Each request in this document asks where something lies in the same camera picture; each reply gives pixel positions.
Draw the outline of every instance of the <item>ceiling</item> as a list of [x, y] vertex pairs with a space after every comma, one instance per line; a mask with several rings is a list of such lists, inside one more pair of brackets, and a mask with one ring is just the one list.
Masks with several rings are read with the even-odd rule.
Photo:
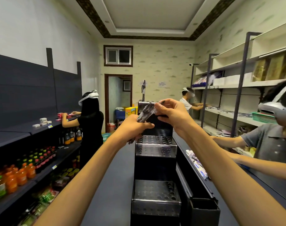
[[98, 38], [179, 41], [195, 41], [242, 1], [61, 0]]

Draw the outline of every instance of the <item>green basket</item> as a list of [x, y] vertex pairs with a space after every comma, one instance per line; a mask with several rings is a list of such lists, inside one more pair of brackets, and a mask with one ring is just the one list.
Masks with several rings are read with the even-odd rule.
[[259, 121], [262, 123], [273, 123], [273, 124], [277, 123], [274, 116], [263, 114], [263, 113], [253, 112], [252, 118], [254, 121]]
[[109, 136], [110, 136], [110, 133], [104, 133], [104, 134], [102, 134], [103, 142], [105, 142]]

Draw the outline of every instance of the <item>white vr headset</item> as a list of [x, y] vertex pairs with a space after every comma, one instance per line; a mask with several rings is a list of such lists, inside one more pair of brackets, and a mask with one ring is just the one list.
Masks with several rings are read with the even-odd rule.
[[286, 126], [286, 107], [284, 107], [279, 100], [285, 92], [286, 86], [276, 95], [273, 101], [260, 103], [258, 105], [258, 110], [261, 113], [274, 116], [277, 123], [281, 126]]
[[97, 90], [93, 90], [89, 95], [87, 95], [86, 97], [82, 98], [78, 104], [80, 106], [82, 106], [82, 102], [85, 100], [85, 99], [88, 99], [88, 98], [99, 98], [99, 94], [97, 93]]
[[188, 91], [189, 93], [191, 93], [191, 94], [192, 94], [192, 96], [193, 96], [193, 97], [195, 97], [195, 94], [194, 94], [194, 93], [192, 93], [192, 92], [190, 92], [189, 90], [187, 90], [187, 88], [186, 88], [186, 87], [184, 87], [184, 88], [183, 88], [182, 92], [183, 92], [183, 91]]

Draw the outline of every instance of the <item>yellow box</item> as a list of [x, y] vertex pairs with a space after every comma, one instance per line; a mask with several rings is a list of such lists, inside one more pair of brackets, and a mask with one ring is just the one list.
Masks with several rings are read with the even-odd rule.
[[136, 107], [128, 107], [125, 109], [125, 118], [127, 118], [131, 114], [136, 114]]

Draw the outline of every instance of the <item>black shirt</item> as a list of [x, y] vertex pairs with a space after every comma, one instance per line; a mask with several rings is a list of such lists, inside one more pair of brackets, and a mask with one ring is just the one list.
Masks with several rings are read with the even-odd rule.
[[83, 131], [82, 146], [94, 146], [103, 143], [101, 135], [104, 116], [101, 111], [95, 112], [87, 116], [80, 116], [78, 122]]

